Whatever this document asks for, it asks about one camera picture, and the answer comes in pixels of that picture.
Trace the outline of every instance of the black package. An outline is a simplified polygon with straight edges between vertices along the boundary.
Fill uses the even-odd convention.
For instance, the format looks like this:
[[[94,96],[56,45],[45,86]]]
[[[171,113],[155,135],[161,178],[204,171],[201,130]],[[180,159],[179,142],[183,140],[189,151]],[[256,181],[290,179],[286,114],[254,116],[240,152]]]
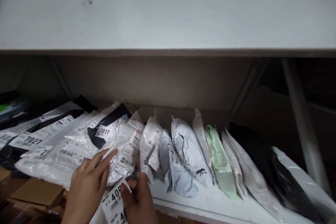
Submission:
[[[65,118],[67,116],[72,116],[74,119],[76,119],[77,117],[79,117],[83,113],[84,113],[84,110],[70,110],[69,112],[66,112],[63,115],[60,115],[58,117],[49,119],[47,121],[44,121],[44,122],[41,122],[41,123],[35,125],[34,127],[27,130],[27,132],[34,133],[34,132],[36,132],[36,131],[44,128],[44,127],[47,127],[48,125],[51,125],[51,124]],[[9,145],[9,143],[14,141],[16,138],[13,138],[12,140],[10,140],[2,148],[2,150],[0,150],[0,166],[4,167],[7,170],[11,170],[12,172],[16,171],[15,163],[20,160],[20,156],[28,151],[26,149],[13,147],[13,146]]]
[[[119,107],[113,110],[110,114],[105,116],[97,124],[95,128],[88,128],[87,133],[91,139],[91,142],[97,147],[102,148],[111,134],[118,126],[119,119],[126,122],[132,116],[126,106],[122,103]]]
[[[250,155],[285,207],[315,223],[325,223],[304,190],[280,163],[277,154],[256,132],[233,122],[230,122],[229,132]]]
[[[93,106],[89,101],[82,95],[78,96],[73,100],[79,107],[84,109],[86,112],[91,113],[93,110],[96,110],[97,107]]]

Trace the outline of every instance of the stack of packages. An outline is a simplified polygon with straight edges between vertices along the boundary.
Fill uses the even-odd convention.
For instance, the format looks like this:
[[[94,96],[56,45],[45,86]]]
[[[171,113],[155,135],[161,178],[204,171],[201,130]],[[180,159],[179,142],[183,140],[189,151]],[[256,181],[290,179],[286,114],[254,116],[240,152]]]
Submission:
[[[198,109],[192,127],[173,117],[171,129],[163,129],[155,116],[145,125],[138,112],[131,115],[119,102],[90,114],[65,105],[66,110],[61,106],[45,114],[46,121],[39,118],[39,123],[32,120],[7,130],[11,138],[0,152],[2,162],[15,161],[20,172],[69,190],[72,173],[85,158],[110,149],[105,158],[118,149],[110,161],[109,187],[134,174],[140,155],[149,183],[157,176],[167,193],[194,198],[198,181],[219,187],[233,200],[244,200],[250,192],[280,222],[285,221],[282,206],[318,224],[335,216],[335,204],[309,176],[292,171],[293,162],[251,129],[230,123],[230,132],[225,129],[220,140],[214,127],[203,126]],[[333,214],[321,205],[331,205]]]

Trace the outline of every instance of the black plastic bag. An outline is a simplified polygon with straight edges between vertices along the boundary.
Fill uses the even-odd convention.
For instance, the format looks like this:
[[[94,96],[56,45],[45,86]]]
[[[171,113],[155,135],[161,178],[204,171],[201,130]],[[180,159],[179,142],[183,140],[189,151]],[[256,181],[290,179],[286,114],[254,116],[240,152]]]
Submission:
[[[97,148],[101,149],[118,126],[119,119],[127,122],[131,116],[132,114],[128,111],[126,106],[123,103],[120,104],[119,107],[100,120],[95,128],[87,129],[91,142]]]
[[[250,155],[285,207],[315,223],[325,223],[295,178],[256,132],[233,122],[229,132]]]

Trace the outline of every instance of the cardboard box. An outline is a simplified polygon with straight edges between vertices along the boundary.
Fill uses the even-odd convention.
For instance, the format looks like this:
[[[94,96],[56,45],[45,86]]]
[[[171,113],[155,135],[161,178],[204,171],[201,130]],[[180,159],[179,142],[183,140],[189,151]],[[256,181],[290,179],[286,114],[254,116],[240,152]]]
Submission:
[[[25,204],[28,208],[50,210],[61,202],[63,191],[62,186],[31,178],[7,200],[13,203]]]
[[[11,172],[0,167],[0,204],[27,181],[26,178],[12,179]]]

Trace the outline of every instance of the printed number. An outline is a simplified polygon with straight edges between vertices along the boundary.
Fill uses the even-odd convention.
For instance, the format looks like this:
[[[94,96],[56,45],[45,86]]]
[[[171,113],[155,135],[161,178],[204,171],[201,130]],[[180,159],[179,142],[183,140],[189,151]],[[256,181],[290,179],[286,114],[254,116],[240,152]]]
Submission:
[[[43,152],[40,154],[40,156],[43,156],[44,154],[46,154],[48,152],[48,150],[43,150]]]
[[[9,136],[7,134],[4,134],[4,135],[0,136],[0,139],[4,139],[5,141],[9,141],[11,138],[13,138],[13,137]]]
[[[107,135],[108,133],[110,133],[110,131],[107,130],[107,129],[100,128],[99,133],[102,133],[102,134],[106,134],[106,135]]]
[[[37,138],[33,138],[33,137],[27,137],[27,139],[24,141],[26,142],[28,140],[28,143],[32,143],[32,144],[39,144],[40,142],[42,142],[41,139],[37,139]]]

